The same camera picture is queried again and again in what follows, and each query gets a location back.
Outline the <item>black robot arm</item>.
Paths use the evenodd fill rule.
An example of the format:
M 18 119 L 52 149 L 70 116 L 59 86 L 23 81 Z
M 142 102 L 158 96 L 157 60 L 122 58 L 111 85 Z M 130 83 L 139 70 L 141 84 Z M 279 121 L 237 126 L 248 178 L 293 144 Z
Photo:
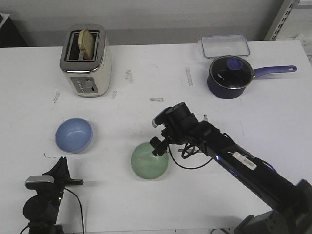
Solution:
M 67 158 L 62 156 L 51 170 L 41 175 L 31 175 L 25 187 L 36 191 L 23 207 L 23 215 L 29 220 L 30 234 L 63 234 L 63 226 L 57 224 L 57 217 L 68 186 L 81 186 L 83 179 L 70 177 Z
M 90 149 L 69 158 L 84 179 L 88 232 L 212 228 L 305 234 L 312 188 L 198 121 L 184 103 L 95 117 Z

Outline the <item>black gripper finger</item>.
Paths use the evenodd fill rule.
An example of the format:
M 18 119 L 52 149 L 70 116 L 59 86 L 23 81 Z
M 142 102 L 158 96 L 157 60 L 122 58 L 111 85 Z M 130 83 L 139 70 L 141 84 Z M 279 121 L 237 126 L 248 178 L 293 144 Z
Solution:
M 154 156 L 162 156 L 168 147 L 168 141 L 164 139 L 163 141 L 160 141 L 158 137 L 153 137 L 150 140 L 150 145 L 153 147 L 152 154 Z
M 56 182 L 65 182 L 67 180 L 67 158 L 62 156 L 51 170 L 42 175 L 51 176 Z
M 66 180 L 72 180 L 70 176 L 69 168 L 68 168 L 67 157 L 64 157 L 64 174 L 65 174 Z

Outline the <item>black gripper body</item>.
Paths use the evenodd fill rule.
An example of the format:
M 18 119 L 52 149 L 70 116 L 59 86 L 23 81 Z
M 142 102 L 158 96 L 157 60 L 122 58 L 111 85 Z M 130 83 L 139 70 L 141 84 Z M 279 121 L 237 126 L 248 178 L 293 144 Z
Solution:
M 52 202 L 61 202 L 63 199 L 63 193 L 67 186 L 82 186 L 83 179 L 67 179 L 55 181 L 53 183 L 51 191 L 48 193 L 49 199 Z
M 170 144 L 182 145 L 188 143 L 185 131 L 179 126 L 165 126 L 161 134 Z

